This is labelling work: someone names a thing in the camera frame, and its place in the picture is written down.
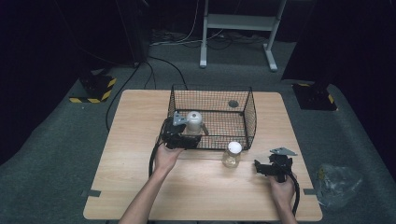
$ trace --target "wire mesh basket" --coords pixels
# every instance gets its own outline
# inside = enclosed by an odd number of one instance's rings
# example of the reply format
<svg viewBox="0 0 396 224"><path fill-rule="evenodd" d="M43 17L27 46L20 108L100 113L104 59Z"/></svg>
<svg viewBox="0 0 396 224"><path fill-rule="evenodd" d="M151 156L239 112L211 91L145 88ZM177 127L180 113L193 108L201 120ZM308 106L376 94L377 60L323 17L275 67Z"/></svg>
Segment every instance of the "wire mesh basket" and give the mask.
<svg viewBox="0 0 396 224"><path fill-rule="evenodd" d="M197 148L224 149L232 141L251 147L257 123L251 87L173 85L168 117L176 111L185 118L191 111L202 115L207 132Z"/></svg>

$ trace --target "human hand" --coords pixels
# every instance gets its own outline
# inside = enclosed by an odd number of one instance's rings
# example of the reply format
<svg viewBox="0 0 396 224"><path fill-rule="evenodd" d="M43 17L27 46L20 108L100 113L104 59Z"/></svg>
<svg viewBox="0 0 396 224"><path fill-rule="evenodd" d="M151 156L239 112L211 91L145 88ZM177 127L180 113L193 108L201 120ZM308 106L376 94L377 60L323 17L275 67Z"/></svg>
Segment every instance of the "human hand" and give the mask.
<svg viewBox="0 0 396 224"><path fill-rule="evenodd" d="M271 183L271 191L274 202L278 209L290 209L291 199L293 198L295 189L293 180L287 175L286 181L278 183L273 175L268 175Z"/></svg>
<svg viewBox="0 0 396 224"><path fill-rule="evenodd" d="M164 175L169 174L176 164L178 155L183 150L184 148L181 147L169 149L164 143L160 143L155 156L154 172L162 172Z"/></svg>

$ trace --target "glass jar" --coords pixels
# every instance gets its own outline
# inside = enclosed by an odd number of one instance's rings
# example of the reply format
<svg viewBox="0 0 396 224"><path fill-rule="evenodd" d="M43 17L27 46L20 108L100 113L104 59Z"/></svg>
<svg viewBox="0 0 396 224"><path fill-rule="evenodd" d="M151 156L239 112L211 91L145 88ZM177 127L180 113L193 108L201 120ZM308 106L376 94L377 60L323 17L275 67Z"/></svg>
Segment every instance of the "glass jar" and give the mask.
<svg viewBox="0 0 396 224"><path fill-rule="evenodd" d="M238 142L231 142L225 149L222 163L228 168L235 168L241 160L242 146Z"/></svg>

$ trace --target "cable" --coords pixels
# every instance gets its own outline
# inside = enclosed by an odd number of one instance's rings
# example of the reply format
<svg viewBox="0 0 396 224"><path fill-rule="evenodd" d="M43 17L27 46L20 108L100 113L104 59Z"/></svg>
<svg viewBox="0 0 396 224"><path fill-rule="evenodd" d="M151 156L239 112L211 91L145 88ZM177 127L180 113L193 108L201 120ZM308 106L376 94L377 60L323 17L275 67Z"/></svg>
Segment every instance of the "cable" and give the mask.
<svg viewBox="0 0 396 224"><path fill-rule="evenodd" d="M74 35L73 35L72 28L70 27L69 23L68 23L67 20L66 20L66 17L65 17L64 14L62 13L62 10L61 10L61 7L60 7L59 4L58 4L58 1L57 1L57 0L53 0L53 2L55 3L56 7L58 8L59 13L61 14L62 20L64 21L64 24L66 25L67 31L68 31L69 34L72 36L74 45L75 45L78 49L80 49L80 50L83 51L84 53L90 55L91 57L96 58L96 59L98 59L98 60L101 60L101 61L103 61L103 62L105 62L105 63L112 63L112 64L115 64L115 65L118 65L118 66L123 66L123 67L134 67L132 64L122 64L122 63L114 63L114 62L111 62L110 60L104 59L104 58L99 57L99 56L97 56L97 55L95 55L95 54L93 54L93 53L90 53L89 51L85 50L82 46L80 46L80 45L78 44L76 38L75 38Z"/></svg>
<svg viewBox="0 0 396 224"><path fill-rule="evenodd" d="M157 90L157 83L155 81L154 70L152 69L151 64L149 64L148 62L145 62L145 63L149 66L149 68L151 70L151 73L150 73L150 75L148 77L148 80L146 81L145 87L143 89L144 90L146 89L146 86L148 85L148 83L149 83L149 81L151 80L151 77L152 77L152 79L154 80L154 90Z"/></svg>
<svg viewBox="0 0 396 224"><path fill-rule="evenodd" d="M148 57L149 57L149 58L152 58L152 59L155 59L155 60L159 60L159 61L165 62L165 63L169 63L168 61L166 61L166 60L164 60L164 59L155 58L155 57L152 57L152 56L148 56ZM180 76L181 76L181 79L183 80L183 84L184 84L185 86L187 86L186 80L184 80L184 77L183 77L183 74L181 73L181 71L180 71L174 64L172 64L172 63L169 63L169 64L172 65L174 68L176 68L176 70L178 71L178 73L179 73Z"/></svg>
<svg viewBox="0 0 396 224"><path fill-rule="evenodd" d="M285 168L283 168L282 165L280 165L280 164L277 163L276 161L275 161L275 163L277 164L278 167L280 167L280 169L282 169L282 171L283 171L285 174L287 174L287 175L291 178L291 180L292 180L293 183L294 183L294 190L295 190L295 192L296 192L296 198L295 198L294 206L293 206L291 212L294 214L294 216L296 216L297 207L298 207L298 204L299 204L299 202L300 202L300 185L299 185L299 183L297 182L297 179L294 177L294 175L293 175L292 172L287 171Z"/></svg>
<svg viewBox="0 0 396 224"><path fill-rule="evenodd" d="M236 5L235 10L233 11L233 14L234 14L234 15L235 15L236 12L238 11L240 5L241 5L241 0L238 0L238 5ZM213 38L213 37L219 35L223 30L224 30L224 29L221 29L220 31L218 31L217 34L210 36L208 39L211 39L211 38Z"/></svg>
<svg viewBox="0 0 396 224"><path fill-rule="evenodd" d="M202 40L192 40L192 41L186 41L186 42L176 42L176 43L166 43L166 44L161 44L161 45L183 45L183 44L190 44L190 43L196 43L196 42L202 42Z"/></svg>
<svg viewBox="0 0 396 224"><path fill-rule="evenodd" d="M154 164L155 155L157 154L158 147L161 144L163 144L163 142L162 143L160 143L160 142L163 137L163 130L165 129L165 124L169 121L169 119L171 119L171 118L167 118L163 121L163 126L161 127L160 134L158 135L157 142L155 143L154 148L151 151L151 155L149 157L149 163L148 163L148 177L151 177L151 175L152 175L152 171L153 171L152 167Z"/></svg>
<svg viewBox="0 0 396 224"><path fill-rule="evenodd" d="M190 48L190 49L198 49L201 47L201 44L197 45L197 46L188 46L187 44L183 44L184 47L186 48Z"/></svg>
<svg viewBox="0 0 396 224"><path fill-rule="evenodd" d="M222 49L227 49L228 47L230 47L232 43L233 43L233 40L231 40L225 47L219 48L219 49L213 48L213 47L209 46L208 44L206 44L206 45L207 45L207 47L210 48L210 49L222 50Z"/></svg>
<svg viewBox="0 0 396 224"><path fill-rule="evenodd" d="M218 42L224 42L223 40L232 40L235 44L255 44L255 43L260 43L266 40L265 37L255 37L255 38L249 38L244 35L240 35L239 33L236 33L236 35L233 35L233 32L230 33L225 33L226 36L222 38L217 38L214 39L215 41Z"/></svg>
<svg viewBox="0 0 396 224"><path fill-rule="evenodd" d="M176 41L177 43L180 43L180 42L182 42L182 41L185 41L185 40L189 39L189 37L191 36L192 32L194 31L195 23L196 23L196 20L197 20L197 14L198 14L198 6L199 6L199 0L197 0L197 6L196 6L196 8L195 8L194 22L193 22L193 24L192 24L192 28L191 28L191 30L190 30L190 33L189 33L186 37L184 37L184 38L182 38L182 39L180 39L180 40L177 40L177 41ZM165 41L165 42L157 42L157 43L151 44L151 46L157 46L157 45L163 45L163 44L172 44L172 42L168 42L168 41Z"/></svg>
<svg viewBox="0 0 396 224"><path fill-rule="evenodd" d="M107 131L110 131L109 125L108 125L108 112L110 111L111 106L113 105L114 101L116 100L117 96L120 94L122 89L125 87L125 85L131 80L131 78L134 76L134 74L137 72L139 69L140 64L136 67L136 69L132 72L131 76L128 77L128 79L124 82L124 84L120 87L120 89L117 91L116 95L114 96L113 100L111 101L110 105L108 106L107 112L106 112L106 128Z"/></svg>

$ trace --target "plastic bag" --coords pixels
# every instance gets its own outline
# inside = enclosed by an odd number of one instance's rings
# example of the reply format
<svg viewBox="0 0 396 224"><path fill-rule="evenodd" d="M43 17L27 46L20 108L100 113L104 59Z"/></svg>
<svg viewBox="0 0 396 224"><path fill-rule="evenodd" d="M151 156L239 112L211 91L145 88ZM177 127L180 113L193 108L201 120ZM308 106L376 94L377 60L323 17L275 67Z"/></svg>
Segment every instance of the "plastic bag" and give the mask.
<svg viewBox="0 0 396 224"><path fill-rule="evenodd" d="M344 207L357 194L362 181L362 175L349 167L320 165L315 185L319 203L333 211Z"/></svg>

